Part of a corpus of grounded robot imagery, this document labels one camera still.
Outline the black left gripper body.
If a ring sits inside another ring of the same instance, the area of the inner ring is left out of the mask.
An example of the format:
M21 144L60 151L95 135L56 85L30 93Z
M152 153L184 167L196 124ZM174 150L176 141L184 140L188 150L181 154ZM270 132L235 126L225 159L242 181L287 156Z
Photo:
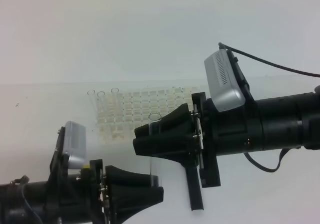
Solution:
M49 223L110 223L107 186L102 160L88 167L68 169L63 154L65 126L58 131L48 178Z

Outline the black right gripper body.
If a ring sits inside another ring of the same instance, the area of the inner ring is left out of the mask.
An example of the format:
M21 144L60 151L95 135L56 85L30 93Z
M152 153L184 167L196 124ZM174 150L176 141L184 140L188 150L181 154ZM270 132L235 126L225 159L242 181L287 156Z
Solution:
M219 112L204 92L192 94L202 128L201 185L220 186L217 157L262 150L262 126L257 103L252 96L235 109Z

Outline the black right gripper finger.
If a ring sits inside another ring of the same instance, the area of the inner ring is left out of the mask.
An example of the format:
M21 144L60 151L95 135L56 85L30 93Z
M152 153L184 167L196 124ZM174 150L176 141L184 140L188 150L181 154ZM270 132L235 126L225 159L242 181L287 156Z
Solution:
M173 110L170 114L162 117L159 121L155 121L151 124L145 124L136 128L134 131L136 138L157 135L164 132L178 134L192 133L193 121L188 104L184 103Z
M197 165L197 145L191 134L157 134L133 140L136 155L157 157L181 165Z

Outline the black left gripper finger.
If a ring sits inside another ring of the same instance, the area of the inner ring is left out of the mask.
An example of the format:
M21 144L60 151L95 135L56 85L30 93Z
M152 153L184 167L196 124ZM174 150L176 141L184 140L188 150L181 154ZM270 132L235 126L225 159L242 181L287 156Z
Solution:
M129 172L109 165L105 167L106 182L114 185L158 187L159 178L156 175Z
M109 193L110 223L124 223L135 214L163 202L163 187L113 186Z

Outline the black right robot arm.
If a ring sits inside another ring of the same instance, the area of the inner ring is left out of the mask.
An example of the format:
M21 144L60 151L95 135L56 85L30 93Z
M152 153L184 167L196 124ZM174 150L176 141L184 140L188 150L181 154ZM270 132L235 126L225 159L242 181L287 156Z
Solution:
M150 134L148 125L135 130L135 153L199 168L202 187L220 186L217 157L304 147L318 150L320 97L314 92L254 100L220 112L204 92L192 94L193 110L177 107Z

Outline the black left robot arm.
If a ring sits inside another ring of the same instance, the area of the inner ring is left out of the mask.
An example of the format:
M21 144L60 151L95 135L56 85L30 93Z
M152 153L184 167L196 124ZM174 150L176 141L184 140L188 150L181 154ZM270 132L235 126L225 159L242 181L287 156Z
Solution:
M58 132L47 181L27 176L1 185L1 223L123 223L163 201L156 175L125 171L102 160L84 167L86 129Z

